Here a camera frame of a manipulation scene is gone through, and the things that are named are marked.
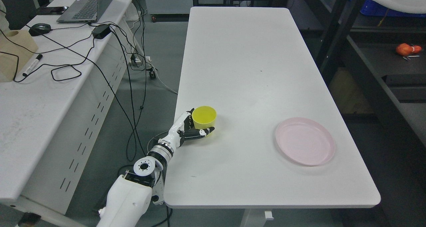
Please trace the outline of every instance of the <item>laptop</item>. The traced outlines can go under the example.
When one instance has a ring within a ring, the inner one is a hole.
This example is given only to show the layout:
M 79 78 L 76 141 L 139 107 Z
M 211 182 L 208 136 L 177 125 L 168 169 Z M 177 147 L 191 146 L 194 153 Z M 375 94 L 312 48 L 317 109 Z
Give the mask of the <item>laptop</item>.
M 59 23 L 96 22 L 112 0 L 75 0 L 57 20 Z

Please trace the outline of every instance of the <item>black chair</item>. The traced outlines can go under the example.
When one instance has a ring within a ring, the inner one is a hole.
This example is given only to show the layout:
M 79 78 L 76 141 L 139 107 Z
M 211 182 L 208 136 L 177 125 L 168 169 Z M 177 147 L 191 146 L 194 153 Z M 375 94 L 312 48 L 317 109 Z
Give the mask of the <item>black chair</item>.
M 39 8 L 37 0 L 2 0 L 6 7 L 6 19 L 11 30 L 20 30 L 33 17 Z

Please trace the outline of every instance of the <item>orange object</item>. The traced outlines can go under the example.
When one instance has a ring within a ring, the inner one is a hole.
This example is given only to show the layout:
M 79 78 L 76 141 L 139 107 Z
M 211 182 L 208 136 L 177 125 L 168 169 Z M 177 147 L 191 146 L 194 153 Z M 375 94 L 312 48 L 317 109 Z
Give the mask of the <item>orange object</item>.
M 407 56 L 409 54 L 417 54 L 420 51 L 422 51 L 421 46 L 410 46 L 407 43 L 400 44 L 397 46 L 396 51 L 398 54 L 404 56 Z

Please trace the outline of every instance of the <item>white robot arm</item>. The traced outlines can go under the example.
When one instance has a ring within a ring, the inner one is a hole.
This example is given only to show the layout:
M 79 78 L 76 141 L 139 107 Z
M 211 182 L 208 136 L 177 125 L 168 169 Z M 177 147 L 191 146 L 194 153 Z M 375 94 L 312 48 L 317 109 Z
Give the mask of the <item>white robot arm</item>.
M 191 118 L 194 109 L 184 112 L 170 128 L 166 137 L 159 139 L 146 157 L 136 161 L 132 172 L 120 175 L 108 191 L 106 206 L 99 210 L 97 227 L 134 227 L 146 212 L 151 201 L 152 187 L 161 171 L 185 140 L 200 139 L 214 130 L 195 129 Z

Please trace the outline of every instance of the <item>white table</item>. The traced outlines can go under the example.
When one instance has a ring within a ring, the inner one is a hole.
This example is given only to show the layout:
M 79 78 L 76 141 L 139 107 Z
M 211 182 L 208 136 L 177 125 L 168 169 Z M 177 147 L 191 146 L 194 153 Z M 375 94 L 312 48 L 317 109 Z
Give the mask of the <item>white table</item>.
M 54 0 L 50 6 L 70 6 L 73 1 Z M 113 0 L 98 22 L 112 21 L 131 37 L 123 19 L 130 3 L 131 0 Z M 58 24 L 58 17 L 36 16 L 29 26 L 47 23 L 55 29 L 82 25 Z M 68 46 L 88 37 L 93 29 L 86 25 L 52 30 L 47 36 Z M 118 33 L 130 51 L 125 37 Z M 39 52 L 61 47 L 43 36 L 34 40 Z M 71 49 L 86 55 L 91 46 L 90 38 Z M 126 70 L 116 38 L 109 34 L 102 40 L 96 39 L 89 59 L 102 69 L 115 92 Z M 39 63 L 60 65 L 81 60 L 71 51 L 61 50 L 44 54 Z M 61 214 L 68 208 L 114 99 L 107 82 L 91 62 L 76 68 L 82 76 L 64 82 L 55 82 L 50 75 L 53 68 L 44 67 L 22 83 L 0 83 L 0 202 L 37 213 L 59 226 L 81 226 Z M 65 78 L 76 72 L 68 69 L 56 74 L 57 78 Z
M 175 116 L 204 105 L 216 109 L 216 129 L 175 152 L 164 189 L 168 206 L 244 208 L 244 225 L 256 209 L 380 202 L 289 10 L 191 9 Z M 303 166 L 280 153 L 275 129 L 297 116 L 331 133 L 336 152 L 330 162 Z

